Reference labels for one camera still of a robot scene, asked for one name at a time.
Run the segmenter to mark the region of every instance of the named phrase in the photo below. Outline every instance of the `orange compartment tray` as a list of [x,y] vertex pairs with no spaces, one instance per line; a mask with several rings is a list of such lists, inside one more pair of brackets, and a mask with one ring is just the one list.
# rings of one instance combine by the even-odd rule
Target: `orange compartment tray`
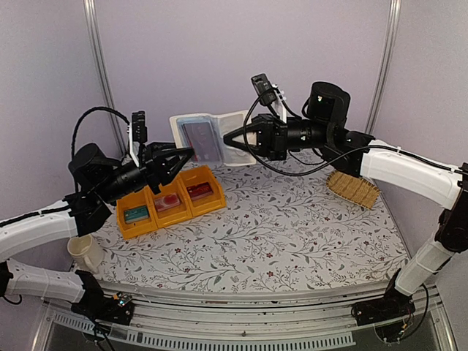
[[[192,201],[186,188],[202,183],[209,183],[213,194]],[[161,186],[159,189],[161,192],[155,195],[149,189],[149,186],[145,186],[143,190],[128,194],[117,201],[117,223],[124,239],[154,232],[159,228],[184,222],[193,217],[226,207],[226,200],[221,185],[214,178],[208,166],[180,172],[171,184]],[[156,211],[154,201],[160,197],[174,193],[177,194],[181,204],[166,211]],[[148,208],[149,218],[134,223],[125,223],[124,212],[126,210],[144,205]]]
[[[148,206],[147,202],[146,187],[139,192],[133,192],[132,194],[128,194],[126,197],[117,200],[117,223],[124,239],[134,238],[135,236],[150,233],[158,229],[154,216],[151,214],[151,208]],[[144,205],[148,207],[149,218],[134,223],[125,223],[124,212],[126,210]]]
[[[201,216],[219,208],[226,207],[226,199],[219,182],[214,178],[210,168],[206,165],[180,172],[181,183],[183,184],[186,196],[189,199],[189,207],[193,216]],[[192,201],[186,188],[202,183],[209,183],[213,194],[201,199]]]
[[[185,190],[179,175],[175,177],[171,184],[168,184],[166,186],[160,186],[159,189],[161,190],[161,192],[155,195],[149,189],[149,187],[145,187],[148,207],[156,221],[156,225],[158,228],[164,228],[168,225],[187,221],[193,218],[192,212],[190,211],[189,207],[189,194]],[[156,210],[154,201],[161,197],[164,197],[165,195],[170,194],[177,194],[178,199],[181,201],[181,204],[177,205],[176,207],[169,208],[168,210],[158,212]]]

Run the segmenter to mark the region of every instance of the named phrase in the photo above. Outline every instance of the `lavender backdrop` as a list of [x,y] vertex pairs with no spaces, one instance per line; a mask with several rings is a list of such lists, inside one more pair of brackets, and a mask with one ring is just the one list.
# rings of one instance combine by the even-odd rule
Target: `lavender backdrop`
[[[468,161],[468,3],[403,1],[392,66],[375,135],[445,163]],[[437,228],[431,201],[380,184],[414,254]],[[438,276],[459,350],[468,350],[468,254]]]
[[[81,1],[0,3],[0,218],[41,208],[73,191],[67,170],[73,126],[102,105]],[[117,156],[105,114],[83,123],[78,140]],[[68,269],[63,241],[24,252],[25,263]],[[0,350],[31,348],[39,298],[0,300]]]
[[97,1],[116,106],[145,110],[150,139],[168,118],[245,110],[265,72],[299,112],[316,80],[350,92],[349,128],[365,127],[389,1]]

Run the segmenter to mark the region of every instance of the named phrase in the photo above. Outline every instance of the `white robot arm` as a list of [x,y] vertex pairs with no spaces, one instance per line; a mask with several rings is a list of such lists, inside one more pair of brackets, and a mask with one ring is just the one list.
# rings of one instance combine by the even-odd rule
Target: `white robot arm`
[[[248,151],[260,164],[283,176],[307,176],[332,165],[350,176],[385,181],[416,192],[444,208],[438,231],[396,272],[384,297],[353,306],[359,325],[413,313],[412,294],[455,253],[468,250],[468,165],[444,165],[389,146],[371,135],[345,129],[350,95],[333,84],[312,85],[302,109],[303,118],[289,109],[282,92],[265,74],[253,77],[252,83],[258,98],[246,114],[243,126],[224,135],[228,146]],[[286,121],[276,107],[278,100],[292,115]],[[257,115],[247,124],[258,103],[270,110],[276,107],[275,113]],[[250,138],[255,140],[254,144],[247,140],[247,133],[254,134]],[[289,173],[259,158],[283,160],[288,151],[303,148],[313,148],[325,164],[306,172]]]
[[[108,107],[93,107],[78,120],[78,126],[88,114],[105,110],[127,118]],[[124,165],[107,158],[96,144],[87,144],[76,154],[74,143],[69,170],[78,192],[41,210],[0,222],[0,297],[5,295],[36,295],[58,298],[72,303],[72,311],[91,320],[101,319],[129,324],[133,305],[128,295],[106,298],[96,279],[86,271],[57,272],[24,265],[11,256],[35,246],[61,238],[82,236],[98,230],[110,215],[107,204],[150,186],[157,194],[159,185],[170,183],[192,157],[191,148],[177,149],[173,143],[147,141],[145,114],[132,114],[129,134],[138,144],[132,160]]]

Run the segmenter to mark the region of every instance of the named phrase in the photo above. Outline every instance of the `black wire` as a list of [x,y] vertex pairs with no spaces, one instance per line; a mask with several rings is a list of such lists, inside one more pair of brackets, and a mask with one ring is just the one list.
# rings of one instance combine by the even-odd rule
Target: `black wire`
[[22,214],[21,216],[11,218],[11,219],[8,219],[6,221],[1,222],[0,223],[0,228],[5,227],[6,225],[10,225],[10,224],[22,221],[24,219],[28,219],[28,218],[31,218],[31,217],[34,217],[34,216],[39,216],[41,214],[54,214],[55,212],[66,211],[66,210],[69,210],[70,207],[71,207],[70,205],[66,205],[66,206],[58,207],[58,208],[49,208],[49,209],[46,209],[46,210],[41,211],[41,212],[35,211],[35,212],[29,212],[28,214]]
[[307,99],[305,102],[304,102],[304,105],[302,105],[302,116],[304,117],[308,117],[307,116],[307,112],[306,112],[306,107],[309,106],[309,99]]
[[286,108],[286,111],[289,112],[291,116],[302,119],[302,117],[300,117],[297,113],[294,113],[293,110],[290,109],[290,107],[286,103],[286,100],[282,99],[282,95],[281,95],[281,92],[279,91],[279,89],[278,88],[274,88],[274,89],[278,92],[279,96],[281,97],[281,101],[282,101],[282,103],[284,105],[284,108]]
[[[93,108],[90,108],[89,110],[87,110],[83,115],[81,115],[81,117],[78,119],[78,121],[76,122],[76,125],[75,125],[75,128],[73,129],[73,136],[72,136],[72,159],[73,157],[75,156],[75,144],[76,144],[76,137],[78,135],[78,129],[80,128],[80,125],[81,123],[83,122],[83,120],[85,119],[85,117],[87,115],[90,115],[91,113],[95,112],[95,111],[105,111],[105,112],[109,112],[109,113],[112,113],[114,115],[116,115],[117,117],[119,117],[122,121],[124,121],[127,125],[130,124],[129,122],[129,119],[127,117],[125,117],[122,113],[118,112],[117,110],[114,110],[113,108],[110,108],[110,107],[106,107],[106,106],[96,106],[96,107],[93,107]],[[78,192],[78,183],[75,182],[75,192]]]
[[419,321],[418,325],[416,325],[415,328],[411,332],[403,335],[403,337],[400,340],[408,339],[412,334],[416,333],[416,331],[418,331],[420,326],[423,324],[424,319],[426,318],[427,311],[429,309],[429,291],[427,290],[427,287],[424,284],[423,284],[423,288],[426,291],[426,308],[424,309],[423,316],[421,317],[421,320]]
[[[88,318],[93,324],[94,324],[94,335],[97,337],[97,333],[96,333],[96,329],[104,336],[104,339],[105,341],[107,342],[107,345],[109,345],[109,348],[112,350],[112,351],[116,351],[116,349],[114,349],[114,346],[112,345],[112,343],[110,342],[109,338],[107,337],[107,334],[105,333],[105,331],[103,331],[103,329],[101,328],[101,326],[99,325],[98,322],[96,321],[93,321],[91,318]],[[105,351],[104,348],[99,344],[99,342],[96,343],[96,345],[98,346],[98,348],[100,348],[102,351]]]
[[18,301],[11,301],[9,298],[7,298],[6,296],[3,296],[3,299],[7,302],[7,303],[11,303],[12,305],[19,305],[23,302],[23,296],[21,295],[18,295],[20,297],[20,299]]
[[313,151],[314,154],[316,154],[318,157],[323,157],[323,155],[322,155],[316,148],[313,148],[312,151]]
[[277,118],[279,118],[278,113],[276,113],[275,109],[271,105],[267,105],[268,110],[271,112],[271,114]]
[[306,166],[318,166],[318,165],[321,165],[323,162],[325,162],[325,160],[322,160],[321,162],[318,162],[318,163],[307,163],[307,162],[302,161],[298,157],[294,156],[294,154],[291,152],[291,150],[288,150],[287,152],[289,153],[289,155],[293,159],[295,159],[296,161],[298,161],[298,162],[300,162],[300,163],[302,163],[303,165],[306,165]]
[[[325,168],[325,167],[328,167],[329,165],[331,165],[331,164],[334,163],[335,161],[338,161],[339,159],[342,159],[343,157],[346,157],[346,156],[348,156],[348,155],[350,155],[350,154],[352,154],[352,153],[354,153],[354,152],[358,152],[358,151],[368,151],[368,150],[370,150],[370,149],[372,149],[372,148],[379,148],[379,149],[383,149],[383,150],[389,150],[389,151],[393,151],[393,152],[396,152],[396,153],[400,153],[400,154],[402,154],[402,155],[411,157],[411,158],[416,159],[416,160],[418,160],[418,161],[420,161],[420,162],[422,162],[422,163],[425,163],[425,164],[430,165],[430,166],[435,167],[435,168],[439,168],[439,169],[441,169],[441,170],[447,170],[447,171],[451,171],[451,170],[452,170],[450,167],[447,167],[447,166],[444,166],[444,165],[439,165],[439,164],[436,163],[436,162],[432,162],[432,161],[430,161],[430,160],[428,160],[428,159],[425,159],[425,158],[423,158],[423,157],[421,157],[421,156],[412,154],[412,153],[410,153],[410,152],[408,152],[408,151],[398,150],[397,148],[393,148],[393,147],[391,147],[391,146],[385,146],[385,145],[367,145],[367,146],[362,146],[362,147],[360,147],[360,148],[355,148],[355,149],[353,149],[353,150],[350,150],[350,151],[348,151],[348,152],[345,152],[344,154],[341,154],[341,155],[335,157],[334,159],[332,159],[332,160],[329,161],[329,162],[326,162],[326,163],[324,163],[324,164],[322,164],[322,165],[320,165],[320,166],[318,166],[318,167],[316,167],[316,168],[314,168],[314,169],[312,169],[312,170],[308,170],[308,171],[306,171],[306,172],[291,173],[291,172],[286,172],[286,171],[283,171],[283,170],[279,170],[279,169],[277,169],[277,168],[271,166],[271,165],[268,164],[267,162],[263,161],[261,158],[259,158],[259,156],[257,156],[257,155],[253,152],[253,150],[252,150],[252,148],[251,148],[251,146],[250,146],[250,144],[249,144],[249,142],[248,142],[248,140],[247,140],[247,121],[249,120],[250,115],[253,113],[253,111],[254,111],[255,107],[258,105],[258,102],[260,101],[260,99],[261,99],[264,95],[266,95],[267,93],[271,92],[272,90],[274,90],[274,88],[270,88],[270,89],[264,91],[263,93],[261,93],[261,95],[258,96],[258,98],[256,98],[256,100],[254,101],[254,103],[253,103],[252,106],[250,107],[249,112],[246,114],[246,117],[245,117],[244,123],[243,123],[243,128],[244,128],[244,130],[243,130],[243,137],[244,137],[244,143],[246,144],[247,150],[248,150],[249,153],[252,155],[252,157],[254,157],[254,159],[256,159],[261,165],[267,167],[269,170],[272,170],[272,171],[274,171],[274,172],[276,172],[276,173],[279,173],[279,174],[281,174],[281,175],[283,175],[283,176],[289,176],[289,177],[303,177],[303,176],[308,176],[308,175],[311,175],[311,174],[313,174],[313,173],[316,173],[316,172],[322,170],[322,169]],[[459,169],[458,169],[458,170],[453,170],[453,172],[454,172],[454,173],[457,173],[457,174],[462,174],[462,175],[468,176],[468,173],[465,173],[465,172],[463,172],[462,170],[459,170]]]

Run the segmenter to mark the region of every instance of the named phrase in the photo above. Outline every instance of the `white cup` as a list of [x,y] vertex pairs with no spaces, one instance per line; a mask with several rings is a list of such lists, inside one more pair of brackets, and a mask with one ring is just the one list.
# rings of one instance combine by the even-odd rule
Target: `white cup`
[[91,235],[68,240],[67,250],[76,261],[80,269],[98,274],[97,266],[104,259],[104,251]]

